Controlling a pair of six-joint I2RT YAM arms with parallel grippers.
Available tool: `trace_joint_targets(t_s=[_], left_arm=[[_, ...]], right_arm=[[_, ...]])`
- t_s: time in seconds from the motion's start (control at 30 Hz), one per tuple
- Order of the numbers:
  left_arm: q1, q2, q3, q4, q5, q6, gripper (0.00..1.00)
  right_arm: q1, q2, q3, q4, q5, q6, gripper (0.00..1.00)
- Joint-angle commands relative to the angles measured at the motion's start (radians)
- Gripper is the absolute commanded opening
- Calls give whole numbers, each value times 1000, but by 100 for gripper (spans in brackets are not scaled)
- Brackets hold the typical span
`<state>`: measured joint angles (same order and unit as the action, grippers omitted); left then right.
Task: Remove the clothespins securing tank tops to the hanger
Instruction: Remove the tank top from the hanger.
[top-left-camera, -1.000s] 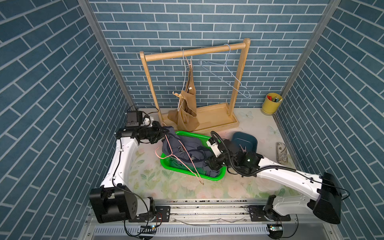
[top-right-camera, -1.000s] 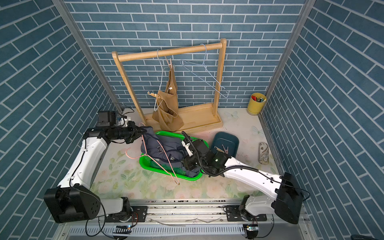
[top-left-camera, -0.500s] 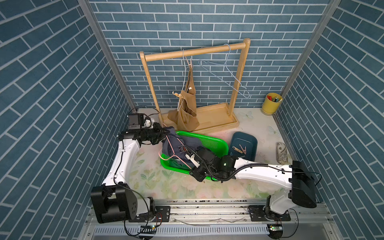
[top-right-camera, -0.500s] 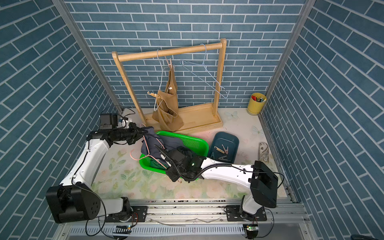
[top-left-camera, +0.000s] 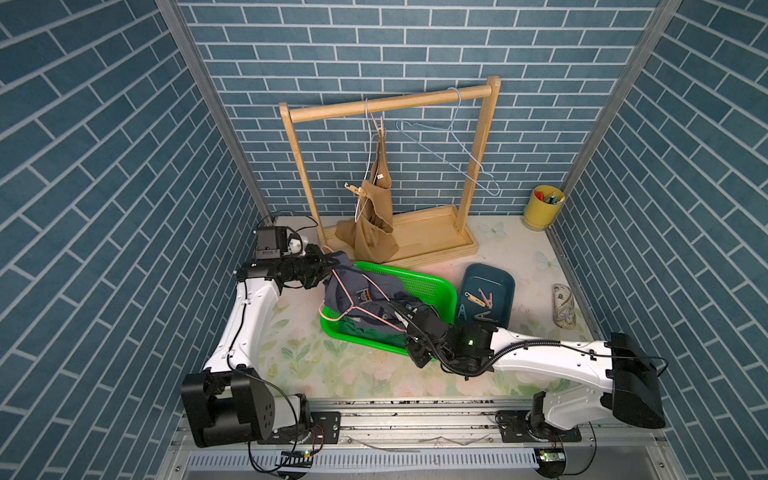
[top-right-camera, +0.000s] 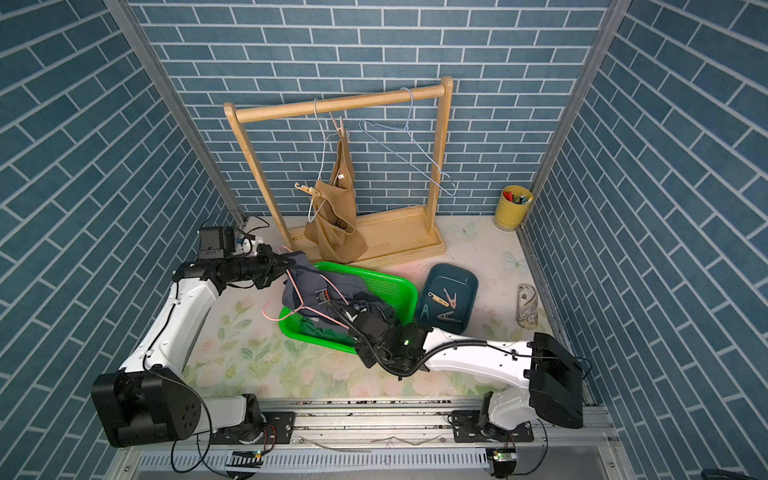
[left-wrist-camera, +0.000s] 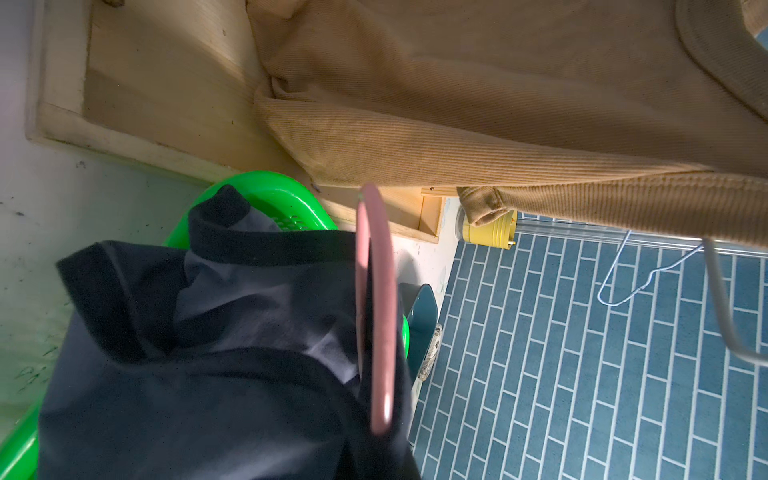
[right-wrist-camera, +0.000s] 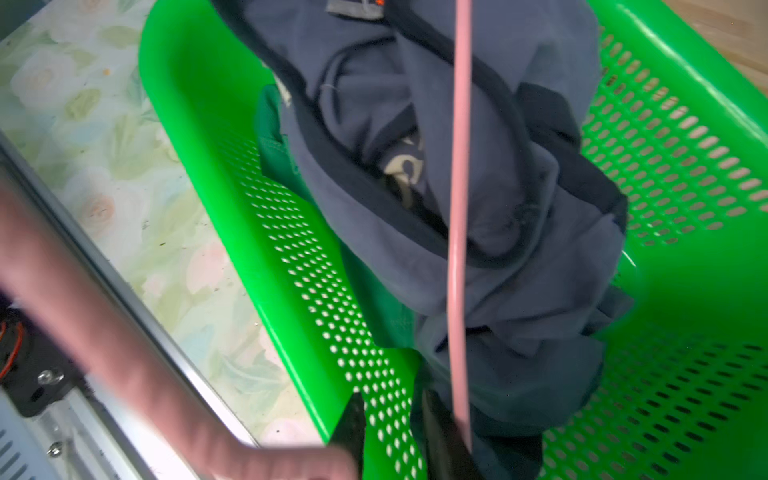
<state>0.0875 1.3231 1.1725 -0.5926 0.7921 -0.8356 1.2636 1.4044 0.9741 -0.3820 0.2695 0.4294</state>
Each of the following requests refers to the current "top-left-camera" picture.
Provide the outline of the green tank top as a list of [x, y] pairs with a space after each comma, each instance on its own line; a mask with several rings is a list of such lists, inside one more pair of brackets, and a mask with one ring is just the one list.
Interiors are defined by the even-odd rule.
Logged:
[[378, 342], [384, 345], [389, 345], [389, 346], [399, 347], [399, 348], [405, 347], [404, 334], [390, 327], [359, 328], [356, 325], [345, 323], [340, 327], [340, 332], [355, 338], [370, 340], [370, 341]]

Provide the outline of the pink clothespin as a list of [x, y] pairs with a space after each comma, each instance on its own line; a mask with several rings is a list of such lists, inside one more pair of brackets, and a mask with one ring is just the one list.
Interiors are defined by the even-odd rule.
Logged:
[[492, 294], [486, 295], [482, 289], [478, 289], [478, 293], [480, 294], [481, 300], [483, 301], [485, 307], [488, 308], [488, 309], [492, 309], [493, 308], [493, 295]]

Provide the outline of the yellow clothespin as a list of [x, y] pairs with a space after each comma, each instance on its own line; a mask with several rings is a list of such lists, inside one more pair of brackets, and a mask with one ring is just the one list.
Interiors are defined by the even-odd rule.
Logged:
[[472, 303], [474, 303], [474, 304], [476, 304], [476, 305], [479, 305], [479, 306], [481, 306], [481, 307], [486, 307], [486, 302], [485, 302], [483, 299], [481, 299], [481, 298], [479, 298], [479, 297], [477, 297], [477, 296], [475, 296], [475, 295], [471, 294], [471, 293], [470, 293], [470, 292], [468, 292], [468, 291], [465, 291], [465, 292], [464, 292], [464, 295], [465, 295], [465, 297], [466, 297], [466, 298], [467, 298], [469, 301], [471, 301]]

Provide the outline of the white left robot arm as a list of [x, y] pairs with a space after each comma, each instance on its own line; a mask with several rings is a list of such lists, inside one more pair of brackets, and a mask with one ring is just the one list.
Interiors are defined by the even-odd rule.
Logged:
[[284, 394], [258, 374], [262, 337], [287, 284], [318, 286], [339, 261], [310, 244], [306, 252], [245, 263], [227, 325], [202, 371], [185, 376], [181, 399], [197, 447], [297, 443], [310, 431], [306, 396]]

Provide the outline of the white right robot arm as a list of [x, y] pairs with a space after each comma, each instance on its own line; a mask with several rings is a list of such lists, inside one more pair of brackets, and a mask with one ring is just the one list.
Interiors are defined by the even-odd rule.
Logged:
[[465, 379], [513, 371], [575, 383], [561, 394], [535, 395], [532, 428], [567, 431], [609, 416], [638, 428], [666, 425], [659, 377], [667, 362], [647, 354], [627, 334], [614, 332], [606, 341], [561, 341], [484, 321], [447, 324], [429, 307], [397, 305], [394, 312], [405, 328], [408, 355], [418, 367], [437, 360], [443, 371]]

